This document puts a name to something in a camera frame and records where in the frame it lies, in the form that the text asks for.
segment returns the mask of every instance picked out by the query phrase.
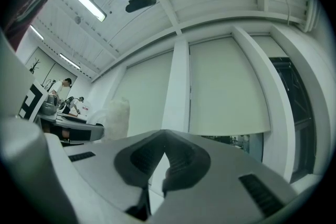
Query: fluorescent light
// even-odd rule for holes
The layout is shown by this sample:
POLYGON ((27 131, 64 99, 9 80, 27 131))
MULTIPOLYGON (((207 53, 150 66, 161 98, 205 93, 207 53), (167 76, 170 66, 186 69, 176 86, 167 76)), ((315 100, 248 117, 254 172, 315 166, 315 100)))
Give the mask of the fluorescent light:
POLYGON ((44 37, 32 25, 30 27, 35 32, 35 34, 40 37, 40 39, 44 40, 44 37))
POLYGON ((70 61, 67 57, 65 57, 63 54, 59 54, 64 60, 66 60, 69 64, 73 65, 77 69, 80 69, 80 66, 76 65, 74 62, 70 61))
POLYGON ((103 13, 103 11, 98 8, 91 0, 78 0, 80 3, 84 5, 85 8, 87 8, 93 15, 96 16, 98 20, 101 22, 105 20, 106 14, 103 13))

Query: black grille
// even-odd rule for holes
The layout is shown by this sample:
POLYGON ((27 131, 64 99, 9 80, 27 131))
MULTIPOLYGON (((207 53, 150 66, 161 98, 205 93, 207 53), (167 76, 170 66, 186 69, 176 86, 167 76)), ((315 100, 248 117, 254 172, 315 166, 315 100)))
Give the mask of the black grille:
POLYGON ((69 159, 71 160, 71 162, 76 162, 76 161, 80 161, 81 159, 86 159, 86 158, 90 158, 93 156, 95 156, 95 153, 88 151, 88 152, 84 152, 84 153, 80 153, 76 155, 71 155, 69 156, 69 159))
POLYGON ((279 199, 255 175, 239 178, 265 217, 273 215, 283 207, 279 199))

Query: white ceiling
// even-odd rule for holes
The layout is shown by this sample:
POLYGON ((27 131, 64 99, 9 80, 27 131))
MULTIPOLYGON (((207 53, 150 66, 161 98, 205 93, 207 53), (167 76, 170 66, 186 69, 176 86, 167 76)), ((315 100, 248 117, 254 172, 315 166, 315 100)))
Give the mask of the white ceiling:
MULTIPOLYGON (((194 25, 233 17, 287 20, 285 0, 158 0, 152 7, 127 13, 125 0, 94 0, 107 14, 98 21, 77 0, 49 0, 33 25, 45 37, 39 46, 60 52, 94 80, 134 46, 163 36, 181 35, 194 25), (76 24, 76 17, 81 23, 76 24)), ((306 22, 308 0, 288 0, 292 23, 306 22)))

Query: vent slot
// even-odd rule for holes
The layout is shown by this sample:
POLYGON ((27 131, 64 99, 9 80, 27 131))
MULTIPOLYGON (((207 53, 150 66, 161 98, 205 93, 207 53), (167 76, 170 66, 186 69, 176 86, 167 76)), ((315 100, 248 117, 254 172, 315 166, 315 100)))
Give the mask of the vent slot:
POLYGON ((239 180, 265 217, 273 215, 283 207, 280 200, 255 175, 241 176, 239 180))
POLYGON ((95 156, 95 153, 88 151, 88 152, 84 152, 84 153, 80 153, 76 155, 71 155, 69 156, 69 159, 71 160, 71 162, 76 162, 76 161, 80 161, 81 159, 87 159, 93 156, 95 156))

